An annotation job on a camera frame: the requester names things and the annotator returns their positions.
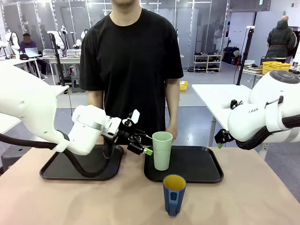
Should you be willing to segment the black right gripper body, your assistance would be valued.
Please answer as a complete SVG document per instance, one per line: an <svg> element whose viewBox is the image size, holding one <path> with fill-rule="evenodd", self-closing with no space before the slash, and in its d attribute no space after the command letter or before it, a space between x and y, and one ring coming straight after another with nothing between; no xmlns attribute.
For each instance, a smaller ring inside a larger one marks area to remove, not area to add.
<svg viewBox="0 0 300 225"><path fill-rule="evenodd" d="M233 136L229 131L225 129L220 129L214 136L216 143L228 143L234 140Z"/></svg>

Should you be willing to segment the person's left hand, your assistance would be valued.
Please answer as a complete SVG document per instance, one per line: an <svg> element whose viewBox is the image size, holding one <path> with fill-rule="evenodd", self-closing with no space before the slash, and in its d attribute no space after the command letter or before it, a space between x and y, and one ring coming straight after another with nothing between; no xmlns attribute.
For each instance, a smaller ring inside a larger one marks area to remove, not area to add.
<svg viewBox="0 0 300 225"><path fill-rule="evenodd" d="M165 131L172 135L172 141L175 141L177 139L178 126L176 122L170 122Z"/></svg>

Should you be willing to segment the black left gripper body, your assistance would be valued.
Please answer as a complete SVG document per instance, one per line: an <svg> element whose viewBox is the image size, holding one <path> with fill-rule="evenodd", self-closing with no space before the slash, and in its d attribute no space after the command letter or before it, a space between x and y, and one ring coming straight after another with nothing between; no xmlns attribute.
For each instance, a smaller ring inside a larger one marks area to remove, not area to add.
<svg viewBox="0 0 300 225"><path fill-rule="evenodd" d="M139 130L136 128L136 124L130 123L128 126L121 123L119 126L119 131L117 133L117 144L118 145L129 145L131 143L142 145L142 139L135 135L135 131Z"/></svg>

